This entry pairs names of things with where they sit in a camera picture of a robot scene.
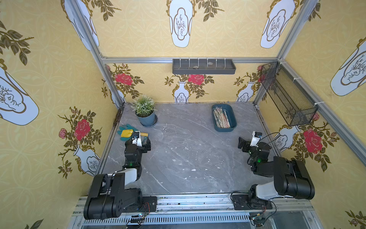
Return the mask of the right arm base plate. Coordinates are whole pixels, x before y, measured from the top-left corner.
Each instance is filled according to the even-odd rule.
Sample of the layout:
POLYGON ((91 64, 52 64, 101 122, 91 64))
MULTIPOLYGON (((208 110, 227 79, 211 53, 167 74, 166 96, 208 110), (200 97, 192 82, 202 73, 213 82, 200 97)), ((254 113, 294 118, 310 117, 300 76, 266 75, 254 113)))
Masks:
POLYGON ((268 200, 262 200, 256 196, 249 195, 243 192, 233 192, 230 195, 230 200, 234 205, 235 210, 272 210, 272 204, 268 200))

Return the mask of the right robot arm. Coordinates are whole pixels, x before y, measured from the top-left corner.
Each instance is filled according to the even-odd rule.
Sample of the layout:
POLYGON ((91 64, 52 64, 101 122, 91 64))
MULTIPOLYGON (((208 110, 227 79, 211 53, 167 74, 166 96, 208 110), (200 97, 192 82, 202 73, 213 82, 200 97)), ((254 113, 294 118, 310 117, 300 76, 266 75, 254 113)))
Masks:
POLYGON ((238 148, 249 154, 247 164, 255 175, 273 178, 266 184, 252 185, 244 198, 238 201, 240 205, 245 203, 249 209, 271 209, 270 201, 275 198, 314 198, 315 186, 302 161, 280 156, 274 156, 269 161, 272 149, 269 144, 260 141, 254 143, 242 137, 238 138, 238 148))

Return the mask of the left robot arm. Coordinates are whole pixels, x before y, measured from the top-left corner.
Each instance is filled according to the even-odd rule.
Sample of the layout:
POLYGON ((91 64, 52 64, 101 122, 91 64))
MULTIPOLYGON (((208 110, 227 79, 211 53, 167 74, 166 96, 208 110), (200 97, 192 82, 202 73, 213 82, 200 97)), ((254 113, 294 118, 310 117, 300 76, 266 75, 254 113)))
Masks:
POLYGON ((83 210, 86 220, 118 218, 122 213, 136 212, 143 208, 141 189, 125 188, 141 177, 143 154, 151 151, 148 134, 142 133, 144 140, 136 134, 134 132, 133 137, 125 142, 123 168, 94 177, 83 210))

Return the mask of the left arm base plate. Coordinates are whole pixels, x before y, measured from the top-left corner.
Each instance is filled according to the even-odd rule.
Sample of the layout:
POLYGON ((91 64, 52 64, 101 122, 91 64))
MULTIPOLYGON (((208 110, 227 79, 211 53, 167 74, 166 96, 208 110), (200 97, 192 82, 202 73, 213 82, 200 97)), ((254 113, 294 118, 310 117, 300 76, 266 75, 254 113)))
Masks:
POLYGON ((123 209, 123 213, 132 212, 156 212, 157 196, 143 196, 138 203, 132 204, 123 209))

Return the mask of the teal plastic storage box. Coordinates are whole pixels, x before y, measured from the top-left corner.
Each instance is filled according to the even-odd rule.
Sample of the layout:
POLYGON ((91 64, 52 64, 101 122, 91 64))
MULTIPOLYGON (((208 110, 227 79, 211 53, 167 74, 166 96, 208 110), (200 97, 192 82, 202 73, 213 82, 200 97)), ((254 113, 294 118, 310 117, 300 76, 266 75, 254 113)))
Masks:
POLYGON ((237 127, 234 110, 229 104, 214 104, 211 110, 214 129, 217 132, 232 132, 237 127))

